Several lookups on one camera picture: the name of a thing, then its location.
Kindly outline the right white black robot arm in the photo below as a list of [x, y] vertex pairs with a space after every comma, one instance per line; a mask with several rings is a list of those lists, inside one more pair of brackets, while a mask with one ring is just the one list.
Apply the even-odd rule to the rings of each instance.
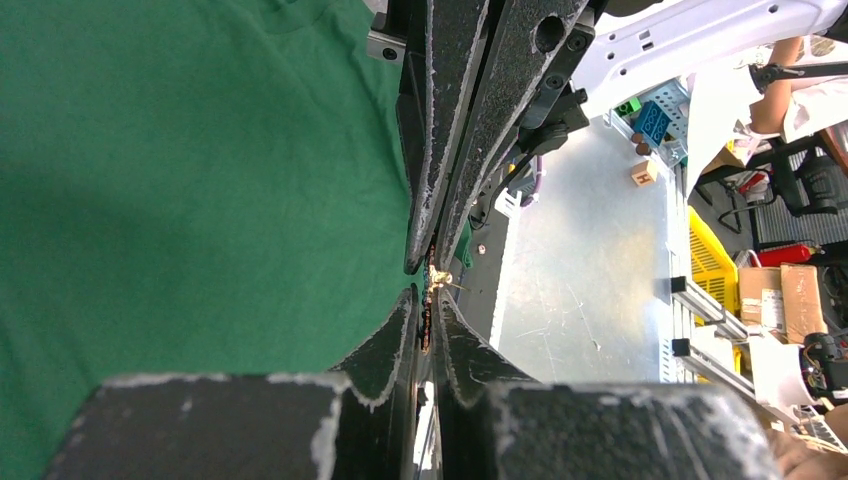
[[401, 69], [404, 270], [448, 268], [483, 183], [606, 109], [782, 38], [847, 36], [843, 1], [390, 1], [367, 50]]

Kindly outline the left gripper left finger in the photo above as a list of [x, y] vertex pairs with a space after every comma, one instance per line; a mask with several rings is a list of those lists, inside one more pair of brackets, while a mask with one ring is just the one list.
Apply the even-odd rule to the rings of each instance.
[[85, 400], [48, 479], [409, 479], [419, 291], [320, 373], [136, 373]]

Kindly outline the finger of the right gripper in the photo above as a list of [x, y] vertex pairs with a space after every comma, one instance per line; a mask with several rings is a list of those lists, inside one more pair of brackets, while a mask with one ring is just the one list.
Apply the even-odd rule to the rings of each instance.
[[419, 270], [446, 201], [487, 1], [413, 1], [402, 68], [402, 150], [411, 204], [404, 272]]
[[451, 176], [437, 237], [437, 266], [450, 266], [465, 218], [490, 166], [515, 142], [519, 117], [580, 18], [585, 1], [507, 1], [489, 36], [489, 52]]

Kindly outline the green cloth garment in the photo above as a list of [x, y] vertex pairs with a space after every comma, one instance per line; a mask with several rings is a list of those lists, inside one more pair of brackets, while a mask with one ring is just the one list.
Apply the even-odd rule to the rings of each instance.
[[1, 5], [1, 475], [123, 373], [328, 368], [408, 286], [362, 1]]

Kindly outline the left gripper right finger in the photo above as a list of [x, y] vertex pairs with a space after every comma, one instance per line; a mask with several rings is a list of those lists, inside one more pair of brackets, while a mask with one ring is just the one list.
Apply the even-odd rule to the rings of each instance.
[[432, 296], [445, 479], [778, 479], [755, 416], [710, 384], [539, 382]]

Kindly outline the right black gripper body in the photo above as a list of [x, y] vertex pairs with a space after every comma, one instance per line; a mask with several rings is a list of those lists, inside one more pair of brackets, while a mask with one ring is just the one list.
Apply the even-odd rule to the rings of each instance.
[[[501, 11], [505, 1], [489, 1], [489, 25], [496, 27], [496, 23], [500, 20]], [[391, 35], [400, 36], [401, 31], [406, 31], [407, 27], [390, 27], [390, 14], [400, 14], [403, 6], [408, 6], [412, 1], [367, 1], [367, 7], [375, 14], [375, 25], [372, 30], [383, 29], [391, 31]], [[383, 23], [377, 19], [378, 14], [384, 15]], [[549, 71], [543, 76], [542, 80], [536, 82], [533, 90], [531, 101], [528, 104], [529, 113], [522, 113], [519, 118], [519, 126], [522, 130], [529, 131], [531, 127], [543, 127], [550, 124], [562, 123], [565, 120], [557, 120], [558, 110], [562, 110], [562, 98], [566, 98], [565, 111], [574, 108], [574, 102], [577, 100], [583, 102], [586, 100], [584, 90], [577, 91], [577, 100], [573, 98], [568, 100], [569, 95], [575, 91], [568, 86], [570, 77], [573, 74], [576, 65], [580, 62], [583, 54], [588, 49], [593, 41], [594, 33], [587, 33], [586, 28], [578, 29], [578, 24], [586, 28], [594, 28], [597, 24], [597, 1], [587, 1], [585, 9], [581, 14], [580, 20], [575, 23], [575, 31], [566, 39], [564, 46], [559, 52], [559, 57], [550, 65]]]

